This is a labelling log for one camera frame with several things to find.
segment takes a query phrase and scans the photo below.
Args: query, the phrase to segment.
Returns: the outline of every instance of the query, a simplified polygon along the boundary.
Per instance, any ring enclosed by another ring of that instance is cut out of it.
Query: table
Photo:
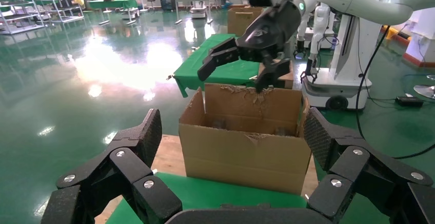
[[[230,37],[235,37],[235,34],[212,35],[174,72],[173,77],[183,97],[187,97],[186,88],[191,90],[196,90],[198,87],[204,88],[204,83],[200,81],[197,75],[198,69],[202,66],[203,60],[208,55],[210,48]],[[253,87],[254,83],[251,78],[258,75],[259,65],[260,63],[243,60],[225,64],[216,68],[206,82]]]
[[[210,4],[210,0],[175,0],[175,10],[177,13],[177,21],[175,22],[175,24],[179,24],[182,22],[182,20],[180,19],[180,14],[178,11],[178,2],[208,2],[208,16],[211,17],[211,4]],[[210,18],[209,21],[207,22],[208,24],[210,24],[213,20]]]
[[[130,12],[133,10],[137,10],[137,2],[136,0],[94,0],[89,2],[89,7],[91,9],[100,9],[101,15],[103,17],[103,21],[99,23],[99,25],[105,25],[110,22],[109,15],[107,15],[107,20],[104,20],[104,8],[124,8],[127,9],[127,14],[129,18],[129,22],[127,25],[133,24],[136,20],[132,20]]]

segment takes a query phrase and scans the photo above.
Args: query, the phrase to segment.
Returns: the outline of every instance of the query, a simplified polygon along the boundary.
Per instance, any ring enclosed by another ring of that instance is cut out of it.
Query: black cable
[[[384,32],[384,34],[382,35],[381,41],[379,41],[378,45],[376,46],[376,49],[374,50],[374,52],[373,52],[373,54],[372,54],[372,56],[371,56],[371,58],[370,58],[370,61],[368,62],[367,68],[365,69],[365,71],[364,71],[364,73],[363,73],[363,78],[361,79],[360,87],[358,88],[358,93],[357,93],[357,103],[356,103],[356,105],[355,105],[355,109],[356,109],[356,112],[355,112],[355,113],[356,113],[356,117],[357,117],[358,131],[360,132],[360,135],[361,135],[361,137],[363,137],[363,138],[364,138],[364,135],[363,135],[363,131],[362,131],[362,129],[361,129],[360,115],[359,115],[359,113],[358,113],[358,102],[359,102],[359,100],[360,100],[360,93],[361,93],[361,90],[362,90],[362,88],[363,88],[363,83],[364,83],[364,80],[365,80],[365,76],[366,76],[366,74],[367,74],[367,72],[368,72],[368,69],[369,69],[369,67],[370,67],[370,65],[371,65],[371,62],[373,61],[374,56],[376,55],[377,51],[379,50],[379,47],[381,46],[382,41],[384,40],[384,38],[385,38],[385,36],[386,36],[386,34],[387,34],[389,28],[390,28],[390,26],[388,26],[388,27],[385,29],[385,32]],[[393,157],[393,158],[394,158],[394,159],[406,159],[406,158],[416,157],[416,156],[423,155],[423,154],[425,154],[426,152],[431,151],[431,150],[434,149],[434,148],[435,148],[435,144],[429,146],[427,149],[425,149],[425,150],[423,150],[423,151],[420,151],[420,152],[417,152],[417,153],[413,153],[413,154],[410,154],[410,155],[406,155],[406,156],[397,156],[397,157]]]
[[[320,71],[320,67],[321,67],[321,64],[322,64],[322,58],[321,58],[321,56],[320,56],[320,48],[321,48],[321,47],[319,47],[319,46],[321,46],[320,42],[322,42],[322,40],[326,39],[326,41],[328,41],[328,42],[329,42],[331,45],[333,45],[333,46],[337,46],[337,45],[340,43],[340,40],[339,40],[337,37],[335,37],[335,36],[326,36],[326,35],[325,35],[326,30],[328,30],[329,20],[330,20],[330,19],[331,19],[331,17],[330,17],[330,15],[328,15],[328,23],[327,23],[327,26],[326,26],[326,28],[325,28],[325,31],[323,31],[323,38],[321,38],[321,39],[317,42],[317,57],[318,57],[318,59],[319,59],[319,68],[317,69],[318,72]],[[330,42],[330,41],[328,40],[328,37],[335,38],[335,40],[337,40],[337,42],[336,42],[335,44],[334,44],[333,42]]]
[[[360,87],[358,88],[358,93],[357,93],[357,103],[356,103],[356,105],[355,105],[355,114],[356,114],[356,117],[357,117],[358,131],[360,132],[360,135],[361,135],[362,138],[364,138],[364,135],[363,135],[363,131],[362,131],[362,129],[361,129],[360,115],[359,115],[359,113],[358,113],[358,102],[360,101],[360,93],[361,93],[361,90],[363,89],[363,83],[364,83],[364,80],[365,80],[365,78],[366,78],[366,75],[367,75],[368,69],[370,68],[371,62],[373,61],[374,56],[375,56],[376,53],[378,52],[379,47],[381,46],[382,41],[384,41],[384,38],[385,38],[385,36],[387,35],[387,32],[388,32],[389,29],[390,29],[390,26],[388,26],[387,29],[385,30],[384,34],[382,35],[381,41],[379,41],[379,43],[378,43],[378,45],[376,46],[376,48],[375,48],[373,54],[371,55],[370,60],[369,60],[369,62],[368,62],[368,64],[367,64],[367,67],[366,67],[366,69],[365,69],[365,71],[364,71],[364,73],[363,73],[363,77],[361,78]]]
[[[361,70],[361,73],[364,73],[364,71],[363,71],[363,68],[361,67],[361,59],[360,59],[360,33],[361,33],[361,29],[360,29],[360,19],[358,20],[358,64],[359,64],[359,66],[360,66],[360,70]],[[377,106],[379,106],[379,107],[381,107],[381,108],[396,108],[396,107],[386,107],[386,106],[382,106],[382,105],[379,105],[378,103],[376,103],[375,102],[375,100],[380,100],[380,99],[378,99],[378,98],[372,98],[371,96],[370,96],[370,92],[368,91],[368,86],[367,86],[367,80],[366,80],[366,78],[364,77],[364,83],[366,84],[366,89],[367,89],[367,95],[368,95],[368,98],[375,104],[375,105],[377,105]]]
[[[432,150],[433,148],[435,148],[435,144],[429,146],[427,149],[425,149],[425,150],[423,150],[421,152],[413,153],[413,154],[406,155],[406,156],[397,156],[397,157],[393,157],[393,158],[394,159],[406,159],[406,158],[416,157],[416,156],[423,155],[424,153]]]

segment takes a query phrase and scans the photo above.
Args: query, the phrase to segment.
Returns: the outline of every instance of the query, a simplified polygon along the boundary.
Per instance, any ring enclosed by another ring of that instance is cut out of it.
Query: box
[[[231,8],[228,10],[228,33],[242,36],[262,12],[262,7]]]
[[[280,60],[279,59],[274,59],[273,61],[275,63],[277,63]],[[260,75],[263,70],[264,70],[264,64],[260,63],[260,65],[259,65],[259,74],[258,75]],[[287,74],[281,75],[278,78],[278,81],[284,82],[284,85],[283,85],[284,88],[286,88],[286,89],[293,89],[293,76],[294,76],[294,74],[293,74],[293,64],[292,64],[292,61],[290,61],[290,72],[287,73]]]
[[[187,176],[300,195],[308,108],[297,90],[206,84],[180,118]]]

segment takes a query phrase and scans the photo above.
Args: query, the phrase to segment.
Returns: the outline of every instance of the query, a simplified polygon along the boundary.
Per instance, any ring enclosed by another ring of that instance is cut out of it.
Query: cardboard box in background
[[[242,36],[249,25],[263,12],[262,7],[231,8],[228,10],[228,33]]]
[[[206,84],[205,107],[198,89],[180,118],[187,176],[300,195],[311,157],[302,138],[308,108],[301,91]]]

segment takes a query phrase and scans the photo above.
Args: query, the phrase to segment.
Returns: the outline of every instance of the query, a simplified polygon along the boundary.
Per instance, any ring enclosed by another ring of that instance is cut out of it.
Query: box flap
[[[201,88],[193,95],[186,109],[180,117],[180,124],[201,126],[204,123],[204,101]]]
[[[303,138],[304,137],[304,124],[307,119],[308,109],[310,105],[308,104],[308,98],[304,97],[304,104],[302,106],[301,119],[299,120],[298,130],[296,131],[296,136]]]
[[[205,85],[206,113],[250,116],[263,119],[297,122],[302,92],[289,89],[267,89],[256,93],[255,88],[231,85]]]

